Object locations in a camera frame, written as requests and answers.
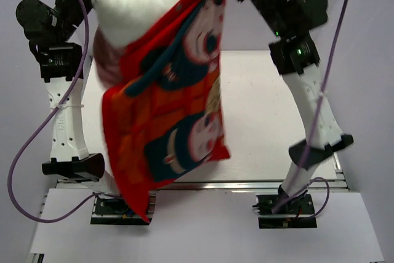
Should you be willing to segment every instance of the black plastic part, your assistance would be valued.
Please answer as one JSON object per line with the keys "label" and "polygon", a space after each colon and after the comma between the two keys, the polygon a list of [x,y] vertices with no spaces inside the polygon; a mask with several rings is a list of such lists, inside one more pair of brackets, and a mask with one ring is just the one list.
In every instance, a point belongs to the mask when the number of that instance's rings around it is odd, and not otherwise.
{"label": "black plastic part", "polygon": [[[341,141],[334,146],[326,145],[324,149],[311,147],[309,156],[304,164],[304,169],[309,170],[312,166],[321,163],[322,161],[331,157],[335,152],[341,151],[354,143],[353,136],[344,134]],[[293,163],[298,165],[300,163],[302,153],[307,146],[307,141],[303,141],[291,146],[289,148],[289,155]]]}
{"label": "black plastic part", "polygon": [[259,218],[259,229],[304,229],[318,228],[315,218],[269,219]]}
{"label": "black plastic part", "polygon": [[82,48],[75,43],[58,46],[38,46],[37,60],[40,65],[41,78],[49,83],[51,78],[64,77],[72,81],[82,58]]}
{"label": "black plastic part", "polygon": [[[258,195],[257,209],[260,215],[272,215],[271,209],[278,202],[279,195]],[[301,209],[303,215],[313,215],[315,207],[313,205],[312,197],[310,194],[304,195],[293,202],[287,209],[281,208],[276,214],[295,214],[297,215]]]}
{"label": "black plastic part", "polygon": [[67,179],[76,183],[85,181],[98,182],[105,172],[104,157],[100,153],[91,154],[83,160],[58,162],[52,159],[42,164],[42,172],[46,176]]}
{"label": "black plastic part", "polygon": [[281,39],[269,44],[271,58],[278,73],[302,75],[304,68],[320,61],[320,57],[309,33],[292,39]]}
{"label": "black plastic part", "polygon": [[258,195],[258,203],[255,206],[258,213],[264,217],[259,217],[259,229],[294,229],[294,228],[317,228],[316,218],[305,217],[275,217],[278,214],[287,215],[308,215],[315,213],[312,197],[303,194],[283,206],[274,215],[271,209],[278,202],[280,195]]}
{"label": "black plastic part", "polygon": [[134,225],[134,226],[149,226],[149,223],[140,218],[122,218],[122,217],[91,217],[91,225]]}
{"label": "black plastic part", "polygon": [[[90,0],[82,0],[89,13]],[[51,46],[69,40],[84,16],[78,0],[56,0],[52,9],[40,0],[22,0],[16,10],[18,23],[34,45]]]}
{"label": "black plastic part", "polygon": [[272,32],[284,39],[304,35],[328,20],[328,0],[251,1]]}
{"label": "black plastic part", "polygon": [[121,198],[100,198],[95,201],[95,209],[90,220],[94,225],[140,225],[148,226],[149,223],[142,220],[130,210]]}
{"label": "black plastic part", "polygon": [[118,215],[130,211],[129,206],[122,198],[100,198],[96,199],[94,214],[96,215]]}
{"label": "black plastic part", "polygon": [[39,256],[38,256],[38,259],[37,259],[37,263],[43,263],[44,262],[44,254],[40,254]]}

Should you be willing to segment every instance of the stuffed pillow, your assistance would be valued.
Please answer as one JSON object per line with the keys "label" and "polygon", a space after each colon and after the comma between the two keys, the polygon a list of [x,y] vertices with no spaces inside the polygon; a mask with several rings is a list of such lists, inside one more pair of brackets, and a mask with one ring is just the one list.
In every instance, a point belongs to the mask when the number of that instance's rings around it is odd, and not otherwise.
{"label": "stuffed pillow", "polygon": [[230,157],[220,98],[226,0],[92,3],[98,73],[112,75],[102,101],[111,168],[126,203],[147,221],[150,190]]}

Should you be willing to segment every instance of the white pillow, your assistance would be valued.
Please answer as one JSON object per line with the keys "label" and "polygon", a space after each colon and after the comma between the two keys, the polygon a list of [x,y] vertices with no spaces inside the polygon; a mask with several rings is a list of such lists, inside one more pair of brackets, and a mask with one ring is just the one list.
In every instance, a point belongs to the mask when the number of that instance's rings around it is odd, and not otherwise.
{"label": "white pillow", "polygon": [[92,0],[98,27],[115,48],[142,37],[180,0]]}

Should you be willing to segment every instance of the black foot plate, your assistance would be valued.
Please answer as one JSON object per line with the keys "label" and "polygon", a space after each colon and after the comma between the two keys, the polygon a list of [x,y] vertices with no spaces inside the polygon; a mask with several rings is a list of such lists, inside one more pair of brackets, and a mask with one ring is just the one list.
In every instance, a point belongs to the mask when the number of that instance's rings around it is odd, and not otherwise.
{"label": "black foot plate", "polygon": [[148,217],[149,223],[143,221],[139,216],[135,215],[128,205],[122,199],[100,198],[95,199],[94,211],[90,224],[92,225],[149,225],[153,209],[150,206]]}
{"label": "black foot plate", "polygon": [[259,195],[257,199],[255,210],[260,215],[259,229],[317,228],[316,218],[309,218],[315,213],[309,194],[276,214],[271,213],[271,208],[278,202],[277,195]]}

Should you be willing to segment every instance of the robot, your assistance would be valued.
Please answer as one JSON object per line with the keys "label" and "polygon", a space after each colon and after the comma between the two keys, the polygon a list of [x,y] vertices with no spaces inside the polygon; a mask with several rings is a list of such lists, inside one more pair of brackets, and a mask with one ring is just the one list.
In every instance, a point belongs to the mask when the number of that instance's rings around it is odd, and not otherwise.
{"label": "robot", "polygon": [[[92,9],[90,0],[83,1],[89,12]],[[310,179],[319,164],[351,145],[353,137],[339,127],[328,99],[320,92],[320,57],[310,30],[327,22],[328,0],[251,2],[278,38],[277,42],[269,44],[271,57],[293,95],[305,129],[305,139],[289,147],[292,160],[289,172],[278,188],[276,203],[265,211],[265,214],[287,213],[305,197]],[[127,205],[118,197],[119,190],[113,177],[105,170],[103,156],[99,153],[89,154],[85,145],[81,117],[83,74],[64,104],[58,105],[82,57],[81,46],[67,42],[83,21],[78,1],[56,0],[52,9],[39,0],[23,0],[16,14],[29,40],[30,50],[40,65],[50,107],[52,110],[60,107],[52,123],[50,161],[42,164],[43,173],[106,194],[97,197],[99,201],[96,204],[108,206],[110,211],[127,209]],[[320,96],[323,96],[323,100],[316,123],[314,115]],[[313,137],[310,137],[314,125],[316,128]],[[310,154],[301,163],[307,145]]]}

